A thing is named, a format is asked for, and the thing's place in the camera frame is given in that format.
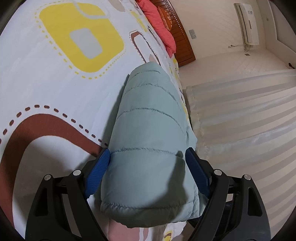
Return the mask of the light green quilted jacket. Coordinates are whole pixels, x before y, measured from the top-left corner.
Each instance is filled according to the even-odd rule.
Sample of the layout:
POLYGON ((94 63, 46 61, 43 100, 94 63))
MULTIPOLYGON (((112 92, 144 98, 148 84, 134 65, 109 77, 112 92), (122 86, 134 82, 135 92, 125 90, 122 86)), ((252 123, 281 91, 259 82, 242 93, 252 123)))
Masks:
POLYGON ((129 227, 154 227, 198 218, 207 198, 185 161, 197 138, 179 91, 155 62, 126 82, 109 142, 101 211, 129 227))

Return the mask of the cream striped curtain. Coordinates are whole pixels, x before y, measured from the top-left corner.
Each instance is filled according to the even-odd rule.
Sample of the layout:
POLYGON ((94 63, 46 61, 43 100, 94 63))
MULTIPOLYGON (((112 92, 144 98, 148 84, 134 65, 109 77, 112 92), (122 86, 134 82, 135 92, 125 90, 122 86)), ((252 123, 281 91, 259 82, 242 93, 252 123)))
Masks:
POLYGON ((295 70, 189 86, 186 97, 199 157, 252 177, 276 235, 295 208, 295 70))

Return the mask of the white patterned bed sheet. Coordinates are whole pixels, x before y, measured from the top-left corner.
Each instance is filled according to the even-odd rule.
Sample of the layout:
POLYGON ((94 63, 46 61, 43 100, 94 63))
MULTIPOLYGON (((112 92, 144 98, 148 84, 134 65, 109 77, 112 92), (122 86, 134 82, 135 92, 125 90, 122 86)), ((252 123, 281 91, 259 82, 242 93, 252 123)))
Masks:
POLYGON ((109 144, 129 73, 178 62, 137 1, 1 1, 1 209, 21 237, 42 178, 109 144))

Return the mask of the brown wooden headboard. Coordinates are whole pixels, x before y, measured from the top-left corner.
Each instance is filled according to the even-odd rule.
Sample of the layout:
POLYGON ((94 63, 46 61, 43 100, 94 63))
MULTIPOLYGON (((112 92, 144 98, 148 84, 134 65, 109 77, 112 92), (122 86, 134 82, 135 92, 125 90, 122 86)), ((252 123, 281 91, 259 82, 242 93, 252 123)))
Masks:
POLYGON ((171 34, 176 42, 176 53, 175 58, 178 62, 179 67, 185 66, 196 60, 192 46, 186 34, 186 31, 181 23, 180 18, 177 15, 173 5, 167 0, 152 0, 151 1, 156 7, 161 7, 168 11, 169 16, 172 20, 171 34))

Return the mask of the red pillow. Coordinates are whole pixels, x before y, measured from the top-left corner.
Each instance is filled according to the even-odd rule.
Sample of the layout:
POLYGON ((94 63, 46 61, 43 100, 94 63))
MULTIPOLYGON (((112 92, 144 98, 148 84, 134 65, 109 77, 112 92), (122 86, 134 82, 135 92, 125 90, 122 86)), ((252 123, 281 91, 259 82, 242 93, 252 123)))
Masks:
POLYGON ((165 27, 158 8, 149 0, 139 0, 137 4, 165 45, 168 56, 172 58, 177 49, 176 43, 171 32, 165 27))

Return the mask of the wall switch plate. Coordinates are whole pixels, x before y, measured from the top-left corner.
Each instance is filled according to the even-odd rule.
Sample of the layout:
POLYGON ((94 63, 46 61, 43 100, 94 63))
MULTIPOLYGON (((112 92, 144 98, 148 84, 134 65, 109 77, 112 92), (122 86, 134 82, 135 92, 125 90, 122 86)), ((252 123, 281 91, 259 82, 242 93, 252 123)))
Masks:
POLYGON ((191 39, 196 39, 197 38, 196 33, 195 33, 195 31, 193 29, 189 30, 189 34, 191 36, 191 39))

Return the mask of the white wall air conditioner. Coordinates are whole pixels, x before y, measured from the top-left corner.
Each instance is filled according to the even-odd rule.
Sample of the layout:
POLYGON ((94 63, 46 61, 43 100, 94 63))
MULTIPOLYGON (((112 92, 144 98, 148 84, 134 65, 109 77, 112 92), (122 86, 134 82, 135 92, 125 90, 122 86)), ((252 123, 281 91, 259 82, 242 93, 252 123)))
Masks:
POLYGON ((259 45, 259 35, 253 8, 250 4, 234 3, 240 20, 243 39, 250 46, 259 45))

